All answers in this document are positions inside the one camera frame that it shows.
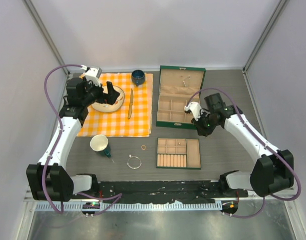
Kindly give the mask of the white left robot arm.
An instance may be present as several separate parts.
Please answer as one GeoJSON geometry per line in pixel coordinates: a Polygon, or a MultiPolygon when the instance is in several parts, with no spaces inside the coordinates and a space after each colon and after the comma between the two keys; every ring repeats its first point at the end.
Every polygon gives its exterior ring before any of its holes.
{"type": "Polygon", "coordinates": [[[59,112],[59,124],[49,147],[38,163],[30,164],[26,170],[32,196],[37,201],[67,202],[79,192],[92,200],[99,193],[95,174],[69,176],[67,158],[86,120],[88,107],[93,103],[114,105],[120,94],[110,81],[96,86],[85,77],[68,80],[66,92],[65,103],[59,112]]]}

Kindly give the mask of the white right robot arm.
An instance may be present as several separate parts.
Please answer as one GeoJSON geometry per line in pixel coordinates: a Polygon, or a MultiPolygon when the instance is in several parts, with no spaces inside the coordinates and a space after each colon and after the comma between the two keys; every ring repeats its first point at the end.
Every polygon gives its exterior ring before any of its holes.
{"type": "Polygon", "coordinates": [[[255,162],[251,172],[233,170],[219,179],[219,193],[231,197],[237,189],[252,190],[260,197],[271,196],[294,184],[293,155],[269,143],[234,105],[226,105],[219,93],[205,97],[207,107],[190,101],[184,107],[191,113],[199,136],[209,136],[217,126],[232,134],[255,162]]]}

